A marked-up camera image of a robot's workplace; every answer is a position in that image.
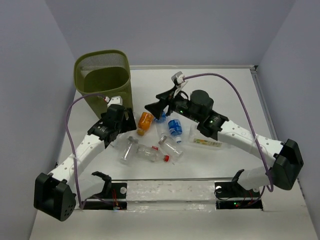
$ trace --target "label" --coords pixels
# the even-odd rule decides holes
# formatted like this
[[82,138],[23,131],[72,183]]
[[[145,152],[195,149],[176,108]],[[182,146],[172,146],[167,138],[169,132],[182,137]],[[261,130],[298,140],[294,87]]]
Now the label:
[[216,148],[220,148],[222,146],[222,142],[208,141],[208,140],[203,140],[203,139],[198,139],[198,138],[194,138],[193,142],[195,144],[201,144],[201,145],[206,145],[206,146],[211,146],[211,147],[216,147]]
[[158,119],[154,118],[154,122],[157,124],[161,124],[166,121],[166,118],[167,118],[166,113],[164,111],[162,111],[162,115],[161,115],[160,119],[158,120]]
[[177,134],[182,133],[182,126],[179,119],[173,119],[168,122],[168,127],[170,129],[170,134],[175,136]]

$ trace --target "screw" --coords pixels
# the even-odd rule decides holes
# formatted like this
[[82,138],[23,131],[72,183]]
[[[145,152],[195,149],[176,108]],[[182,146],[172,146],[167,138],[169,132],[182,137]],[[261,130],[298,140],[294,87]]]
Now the screw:
[[126,192],[127,192],[127,189],[124,186],[120,188],[121,194],[126,194]]

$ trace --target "bottle label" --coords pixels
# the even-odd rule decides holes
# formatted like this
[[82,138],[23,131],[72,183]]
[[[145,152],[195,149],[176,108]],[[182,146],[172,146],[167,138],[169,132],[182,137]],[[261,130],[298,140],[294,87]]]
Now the bottle label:
[[154,118],[154,122],[157,123],[157,124],[161,124],[161,123],[164,123],[166,121],[166,113],[164,111],[162,111],[162,115],[160,117],[160,119],[156,119]]
[[182,133],[182,126],[179,119],[173,119],[169,121],[168,126],[172,136],[180,135]]

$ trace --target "wire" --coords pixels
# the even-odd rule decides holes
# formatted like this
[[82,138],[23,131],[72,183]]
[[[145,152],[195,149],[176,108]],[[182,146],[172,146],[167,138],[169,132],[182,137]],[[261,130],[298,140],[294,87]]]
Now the wire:
[[249,117],[249,113],[247,111],[247,108],[245,106],[245,103],[244,101],[242,100],[241,96],[240,96],[240,93],[238,92],[238,90],[236,89],[236,87],[233,85],[233,83],[228,80],[226,77],[218,74],[218,73],[201,73],[201,74],[196,74],[196,75],[191,75],[191,76],[186,76],[184,77],[183,79],[184,80],[188,80],[188,79],[193,79],[193,78],[198,78],[198,77],[203,77],[203,76],[216,76],[216,77],[219,77],[223,80],[225,80],[232,88],[233,90],[235,91],[236,95],[238,96],[239,100],[240,100],[240,103],[241,103],[241,106],[244,110],[244,113],[245,113],[245,116],[246,116],[246,119],[249,123],[249,127],[250,127],[250,130],[251,130],[251,133],[252,133],[252,136],[253,138],[255,139],[255,144],[258,148],[258,151],[259,151],[259,154],[260,154],[260,157],[261,157],[261,160],[262,160],[262,163],[263,163],[263,166],[264,166],[264,169],[265,169],[265,172],[266,172],[266,175],[269,179],[269,182],[270,182],[270,187],[269,186],[266,186],[267,189],[269,190],[269,192],[273,192],[274,191],[274,183],[272,181],[272,177],[271,177],[271,174],[270,174],[270,171],[269,171],[269,168],[268,168],[268,165],[267,165],[267,161],[266,161],[266,158],[265,158],[265,155],[264,153],[262,152],[262,149],[261,149],[261,146],[260,146],[260,143],[258,141],[258,139],[256,138],[256,132],[254,130],[254,127],[253,127],[253,124],[251,122],[251,119]]
[[189,100],[189,96],[188,96],[188,94],[186,94],[186,92],[185,92],[185,91],[180,91],[180,93],[181,93],[181,94],[183,94],[184,96],[186,96],[186,99],[188,99],[188,100]]
[[261,191],[261,193],[260,193],[260,196],[259,196],[256,200],[254,200],[253,202],[249,202],[247,205],[243,206],[243,208],[250,207],[251,205],[253,205],[253,204],[255,204],[256,202],[258,202],[258,201],[261,199],[262,195],[264,194],[265,189],[266,189],[266,186],[263,186],[262,191]]
[[214,190],[214,196],[215,196],[215,198],[216,199],[218,199],[218,200],[220,200],[220,201],[227,201],[228,199],[231,199],[231,197],[228,197],[228,198],[226,198],[226,199],[222,199],[222,198],[219,198],[219,197],[217,197],[217,190]]
[[253,200],[254,200],[254,196],[252,195],[251,191],[249,190],[249,194],[250,194],[250,197],[251,197],[251,201],[249,203],[252,203]]
[[243,198],[243,200],[240,202],[239,207],[241,207],[241,206],[242,206],[242,204],[245,202],[246,198],[247,198],[247,194],[246,194],[246,193],[244,193],[244,198]]
[[97,97],[105,98],[105,96],[103,96],[102,94],[99,94],[99,93],[90,93],[90,94],[87,94],[87,95],[84,95],[84,96],[81,96],[81,97],[77,98],[68,107],[68,109],[66,111],[65,119],[64,119],[65,131],[66,131],[66,134],[67,134],[68,139],[70,141],[71,150],[72,150],[72,154],[73,154],[74,183],[75,183],[75,189],[76,189],[76,194],[78,196],[78,202],[79,202],[80,209],[84,209],[86,201],[84,201],[84,202],[81,201],[80,187],[79,187],[79,180],[78,180],[78,163],[77,163],[76,148],[75,148],[74,141],[72,140],[72,137],[71,137],[71,134],[70,134],[70,131],[69,131],[69,128],[68,128],[68,121],[69,121],[69,117],[70,117],[71,109],[72,109],[73,105],[75,105],[81,99],[84,99],[84,98],[87,98],[87,97],[91,97],[91,96],[97,96]]

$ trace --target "plastic bottle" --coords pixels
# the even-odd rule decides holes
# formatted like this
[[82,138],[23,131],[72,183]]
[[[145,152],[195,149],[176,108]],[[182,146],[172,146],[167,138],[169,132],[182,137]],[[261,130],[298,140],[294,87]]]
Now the plastic bottle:
[[145,135],[146,131],[150,128],[153,119],[154,116],[151,113],[143,112],[138,123],[137,134],[140,136]]
[[155,123],[156,132],[160,139],[164,136],[170,136],[169,128],[166,120],[167,120],[167,117],[164,111],[162,112],[160,119],[154,118],[153,120]]
[[124,143],[123,150],[119,152],[120,160],[124,164],[130,164],[138,150],[138,140],[133,136],[129,136]]
[[137,156],[147,159],[150,162],[168,162],[169,156],[164,155],[162,152],[158,151],[156,146],[145,146],[143,144],[138,145]]
[[178,119],[178,116],[176,114],[171,114],[168,117],[168,127],[171,134],[171,137],[175,139],[175,141],[179,144],[182,141],[181,135],[182,135],[182,126],[181,122]]
[[179,159],[183,154],[182,147],[169,136],[163,136],[159,141],[160,148],[169,156]]

